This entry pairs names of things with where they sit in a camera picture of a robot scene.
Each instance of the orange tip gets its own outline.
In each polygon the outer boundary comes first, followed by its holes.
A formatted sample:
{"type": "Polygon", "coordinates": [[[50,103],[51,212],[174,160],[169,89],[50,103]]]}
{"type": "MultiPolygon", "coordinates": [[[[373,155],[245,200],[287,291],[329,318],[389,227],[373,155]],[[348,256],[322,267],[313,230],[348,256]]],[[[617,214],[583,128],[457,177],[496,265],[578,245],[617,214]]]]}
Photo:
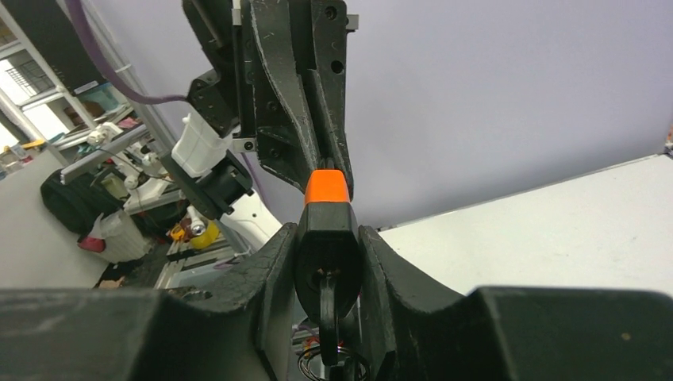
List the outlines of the orange tip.
{"type": "Polygon", "coordinates": [[[313,171],[306,186],[304,205],[309,202],[350,202],[344,173],[338,169],[313,171]]]}

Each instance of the wire coil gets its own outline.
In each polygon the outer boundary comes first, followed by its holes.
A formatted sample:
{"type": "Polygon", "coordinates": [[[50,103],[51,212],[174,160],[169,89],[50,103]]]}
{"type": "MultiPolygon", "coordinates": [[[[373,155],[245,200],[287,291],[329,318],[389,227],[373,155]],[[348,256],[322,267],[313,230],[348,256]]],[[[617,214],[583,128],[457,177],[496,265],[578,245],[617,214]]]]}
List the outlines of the wire coil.
{"type": "MultiPolygon", "coordinates": [[[[357,352],[344,347],[336,347],[336,352],[346,357],[350,357],[357,363],[357,366],[360,368],[360,381],[369,379],[369,363],[367,360],[365,360],[364,357],[362,357],[357,352]]],[[[311,381],[328,381],[327,379],[323,379],[322,377],[316,375],[311,370],[311,361],[318,355],[320,355],[319,345],[308,348],[302,352],[302,354],[299,355],[299,360],[297,360],[299,371],[302,372],[304,377],[311,381]]]]}

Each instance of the gray wall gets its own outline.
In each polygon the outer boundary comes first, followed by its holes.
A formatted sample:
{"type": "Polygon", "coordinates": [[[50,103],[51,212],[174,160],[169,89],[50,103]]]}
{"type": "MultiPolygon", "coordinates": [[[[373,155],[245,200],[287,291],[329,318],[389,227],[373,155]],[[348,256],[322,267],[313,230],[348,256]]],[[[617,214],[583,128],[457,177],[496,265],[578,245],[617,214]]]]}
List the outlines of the gray wall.
{"type": "Polygon", "coordinates": [[[45,208],[40,185],[56,169],[49,152],[0,181],[0,288],[93,287],[107,262],[77,247],[45,208]]]}
{"type": "MultiPolygon", "coordinates": [[[[154,94],[208,63],[180,1],[89,0],[154,94]]],[[[348,144],[361,222],[390,225],[659,152],[670,0],[350,0],[348,144]]],[[[175,123],[184,105],[164,106],[175,123]]],[[[271,210],[302,196],[263,174],[271,210]]]]}

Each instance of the workbench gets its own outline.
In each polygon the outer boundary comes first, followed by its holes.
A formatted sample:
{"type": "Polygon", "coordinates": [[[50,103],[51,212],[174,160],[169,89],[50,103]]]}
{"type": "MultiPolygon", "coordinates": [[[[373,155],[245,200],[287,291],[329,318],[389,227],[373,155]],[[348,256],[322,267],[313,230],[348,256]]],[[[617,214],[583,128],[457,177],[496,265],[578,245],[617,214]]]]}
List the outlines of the workbench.
{"type": "Polygon", "coordinates": [[[673,296],[673,160],[649,156],[381,233],[462,294],[481,285],[673,296]]]}

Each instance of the black bag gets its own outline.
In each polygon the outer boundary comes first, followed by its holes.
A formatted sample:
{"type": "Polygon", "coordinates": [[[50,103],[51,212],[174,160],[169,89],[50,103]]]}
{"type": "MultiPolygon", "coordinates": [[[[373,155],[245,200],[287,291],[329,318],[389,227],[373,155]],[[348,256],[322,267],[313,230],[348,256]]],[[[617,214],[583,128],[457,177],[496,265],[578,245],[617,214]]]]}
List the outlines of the black bag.
{"type": "Polygon", "coordinates": [[[63,226],[80,236],[94,227],[96,218],[108,216],[122,208],[122,200],[113,197],[94,176],[85,173],[68,185],[61,183],[61,170],[55,171],[42,183],[40,193],[44,206],[63,226]]]}

